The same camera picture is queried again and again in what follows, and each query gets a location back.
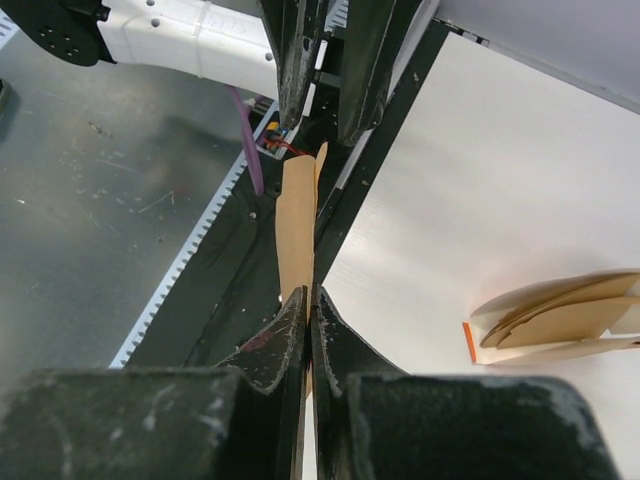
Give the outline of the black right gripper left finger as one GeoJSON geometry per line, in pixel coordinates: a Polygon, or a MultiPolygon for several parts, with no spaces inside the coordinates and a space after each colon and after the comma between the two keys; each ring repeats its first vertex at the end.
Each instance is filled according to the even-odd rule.
{"type": "Polygon", "coordinates": [[[40,370],[1,403],[5,479],[298,479],[307,291],[213,367],[40,370]]]}

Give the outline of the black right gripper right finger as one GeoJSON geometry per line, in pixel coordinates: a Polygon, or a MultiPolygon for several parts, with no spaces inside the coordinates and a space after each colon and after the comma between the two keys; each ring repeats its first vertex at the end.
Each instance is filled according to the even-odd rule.
{"type": "Polygon", "coordinates": [[[321,479],[616,479],[594,415],[540,376],[411,375],[312,291],[311,369],[321,479]]]}

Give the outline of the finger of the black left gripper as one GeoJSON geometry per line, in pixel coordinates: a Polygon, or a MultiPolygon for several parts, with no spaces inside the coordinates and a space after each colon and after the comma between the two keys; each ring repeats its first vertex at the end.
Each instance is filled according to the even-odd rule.
{"type": "Polygon", "coordinates": [[[329,8],[326,0],[257,2],[276,63],[280,120],[299,124],[329,8]]]}
{"type": "Polygon", "coordinates": [[[338,106],[338,139],[358,143],[382,119],[437,1],[351,1],[348,7],[338,106]]]}

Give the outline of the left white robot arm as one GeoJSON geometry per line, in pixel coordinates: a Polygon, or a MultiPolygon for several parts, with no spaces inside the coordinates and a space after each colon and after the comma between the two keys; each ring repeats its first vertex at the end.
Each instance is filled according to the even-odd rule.
{"type": "MultiPolygon", "coordinates": [[[[326,32],[327,1],[260,1],[246,14],[214,1],[5,1],[37,45],[74,65],[151,65],[275,99],[285,128],[302,117],[326,32]]],[[[352,1],[343,31],[338,140],[381,121],[400,58],[434,1],[352,1]]]]}

